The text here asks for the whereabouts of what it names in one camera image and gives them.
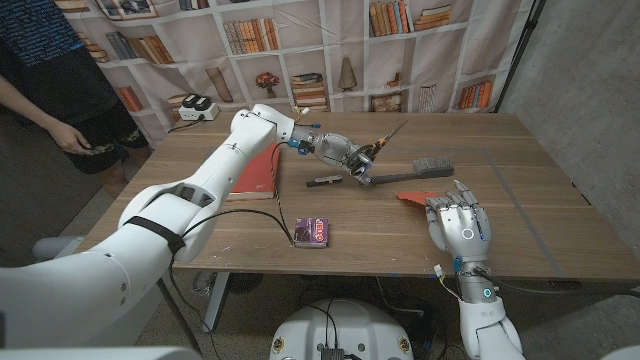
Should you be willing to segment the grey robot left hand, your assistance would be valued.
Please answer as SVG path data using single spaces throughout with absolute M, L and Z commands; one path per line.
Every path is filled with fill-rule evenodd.
M 342 168 L 363 185 L 371 184 L 366 172 L 373 166 L 373 144 L 360 146 L 340 134 L 316 132 L 311 127 L 296 125 L 288 145 L 297 148 L 301 155 L 314 154 L 322 162 Z

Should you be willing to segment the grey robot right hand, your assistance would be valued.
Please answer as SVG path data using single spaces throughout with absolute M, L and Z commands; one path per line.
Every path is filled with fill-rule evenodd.
M 457 192 L 427 198 L 426 218 L 430 237 L 442 251 L 463 262 L 485 261 L 492 238 L 486 213 L 471 190 L 458 180 Z

